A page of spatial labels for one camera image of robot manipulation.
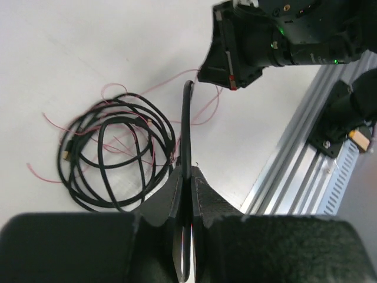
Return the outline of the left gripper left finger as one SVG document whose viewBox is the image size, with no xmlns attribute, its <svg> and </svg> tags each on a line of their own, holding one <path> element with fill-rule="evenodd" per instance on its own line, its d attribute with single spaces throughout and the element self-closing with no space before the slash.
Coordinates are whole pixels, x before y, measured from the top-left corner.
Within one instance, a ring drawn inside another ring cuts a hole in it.
<svg viewBox="0 0 377 283">
<path fill-rule="evenodd" d="M 2 282 L 179 282 L 181 170 L 131 212 L 23 213 L 1 230 Z"/>
</svg>

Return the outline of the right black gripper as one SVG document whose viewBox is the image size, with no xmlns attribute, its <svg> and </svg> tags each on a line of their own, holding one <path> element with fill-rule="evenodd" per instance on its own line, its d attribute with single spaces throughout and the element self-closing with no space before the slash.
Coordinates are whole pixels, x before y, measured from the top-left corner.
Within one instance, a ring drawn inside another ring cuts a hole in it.
<svg viewBox="0 0 377 283">
<path fill-rule="evenodd" d="M 210 48 L 198 79 L 224 88 L 245 88 L 264 68 L 293 65 L 291 44 L 273 21 L 227 1 L 216 6 Z"/>
</svg>

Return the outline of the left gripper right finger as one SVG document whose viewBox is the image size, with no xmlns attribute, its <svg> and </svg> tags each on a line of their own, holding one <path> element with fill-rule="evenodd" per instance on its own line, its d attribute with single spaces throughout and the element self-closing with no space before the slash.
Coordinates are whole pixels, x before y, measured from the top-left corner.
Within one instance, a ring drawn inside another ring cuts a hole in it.
<svg viewBox="0 0 377 283">
<path fill-rule="evenodd" d="M 196 282 L 375 282 L 361 238 L 328 215 L 247 215 L 192 169 Z"/>
</svg>

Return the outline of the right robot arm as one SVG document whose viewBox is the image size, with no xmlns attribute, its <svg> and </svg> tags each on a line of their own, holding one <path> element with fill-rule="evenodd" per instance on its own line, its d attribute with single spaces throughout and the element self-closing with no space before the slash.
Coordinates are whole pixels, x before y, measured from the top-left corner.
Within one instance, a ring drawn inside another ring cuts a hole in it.
<svg viewBox="0 0 377 283">
<path fill-rule="evenodd" d="M 375 1 L 224 1 L 198 80 L 246 88 L 267 67 L 338 65 L 376 51 Z"/>
</svg>

